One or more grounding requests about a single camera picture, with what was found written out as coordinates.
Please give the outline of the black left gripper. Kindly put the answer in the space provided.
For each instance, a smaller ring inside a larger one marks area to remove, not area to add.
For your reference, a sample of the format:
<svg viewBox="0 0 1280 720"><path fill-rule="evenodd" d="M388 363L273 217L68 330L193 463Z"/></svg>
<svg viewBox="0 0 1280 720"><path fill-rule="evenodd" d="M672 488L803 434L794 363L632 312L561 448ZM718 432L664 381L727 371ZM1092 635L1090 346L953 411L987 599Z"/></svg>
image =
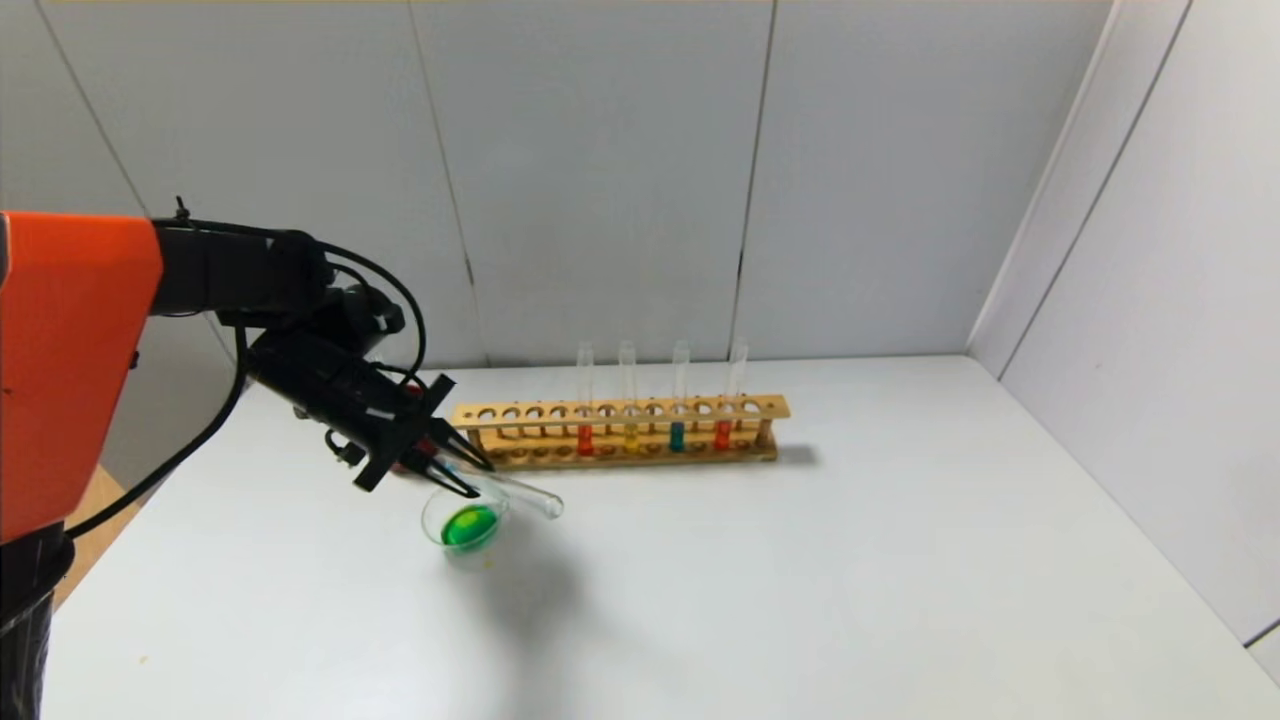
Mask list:
<svg viewBox="0 0 1280 720"><path fill-rule="evenodd" d="M307 331L261 333L248 347L248 374L365 452L366 464L355 479L361 489L376 488L393 465L402 464L406 474L460 497L479 498L480 491L438 456L417 451L426 434L436 455L447 454L481 471L497 470L483 450L435 416L454 388L448 375L412 395L364 355Z"/></svg>

